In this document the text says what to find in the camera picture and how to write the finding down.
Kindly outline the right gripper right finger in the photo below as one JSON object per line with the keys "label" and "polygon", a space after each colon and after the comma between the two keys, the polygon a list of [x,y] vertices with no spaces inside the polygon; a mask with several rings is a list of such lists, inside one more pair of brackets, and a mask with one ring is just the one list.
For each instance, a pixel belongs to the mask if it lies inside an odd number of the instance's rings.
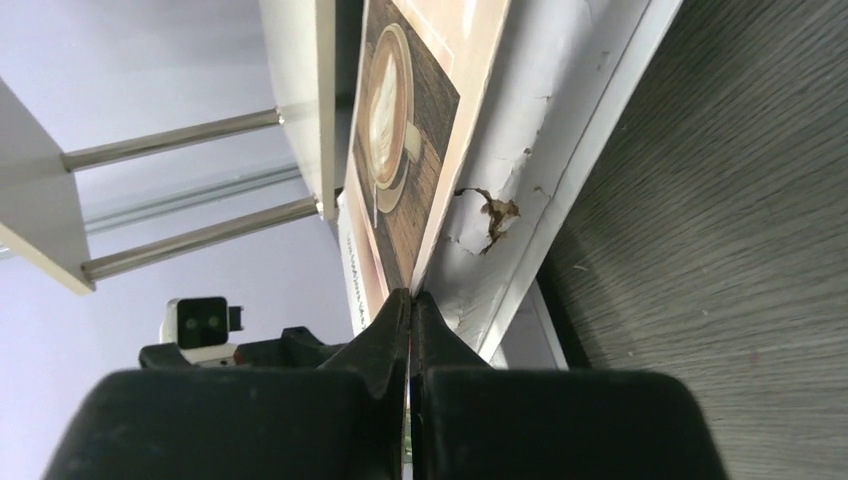
{"label": "right gripper right finger", "polygon": [[412,305],[417,479],[724,479],[693,394],[651,371],[491,367],[433,297]]}

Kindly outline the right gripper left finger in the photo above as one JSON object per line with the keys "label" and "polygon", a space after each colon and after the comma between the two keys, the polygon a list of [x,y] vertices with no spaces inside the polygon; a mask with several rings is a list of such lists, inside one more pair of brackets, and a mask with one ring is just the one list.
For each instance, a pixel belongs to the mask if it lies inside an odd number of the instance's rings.
{"label": "right gripper left finger", "polygon": [[398,479],[412,298],[314,369],[123,370],[85,397],[49,479]]}

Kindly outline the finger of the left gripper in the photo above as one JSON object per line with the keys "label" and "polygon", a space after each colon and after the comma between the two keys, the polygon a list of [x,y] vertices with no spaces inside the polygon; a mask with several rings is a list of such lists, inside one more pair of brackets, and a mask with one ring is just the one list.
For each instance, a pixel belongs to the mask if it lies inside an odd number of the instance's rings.
{"label": "finger of the left gripper", "polygon": [[155,344],[139,352],[141,368],[190,367],[319,367],[345,347],[319,340],[308,328],[289,327],[278,338],[243,344],[181,349],[176,343]]}

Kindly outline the white coffee cover book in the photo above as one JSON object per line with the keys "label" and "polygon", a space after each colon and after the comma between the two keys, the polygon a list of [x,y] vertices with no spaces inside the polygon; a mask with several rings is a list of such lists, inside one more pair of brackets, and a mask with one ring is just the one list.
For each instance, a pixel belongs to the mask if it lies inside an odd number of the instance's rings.
{"label": "white coffee cover book", "polygon": [[352,328],[426,291],[499,363],[678,1],[369,1],[340,205]]}

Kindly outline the white two-tier shelf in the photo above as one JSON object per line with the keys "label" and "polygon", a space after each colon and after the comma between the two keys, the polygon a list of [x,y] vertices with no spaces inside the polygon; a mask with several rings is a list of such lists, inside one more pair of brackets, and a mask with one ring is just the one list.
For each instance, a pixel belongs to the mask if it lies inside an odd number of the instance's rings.
{"label": "white two-tier shelf", "polygon": [[[307,216],[336,216],[336,17],[332,1],[260,5],[271,109],[64,152],[8,87],[1,90],[1,243],[67,289]],[[90,255],[75,176],[83,170],[279,127],[310,190],[301,200],[102,258]]]}

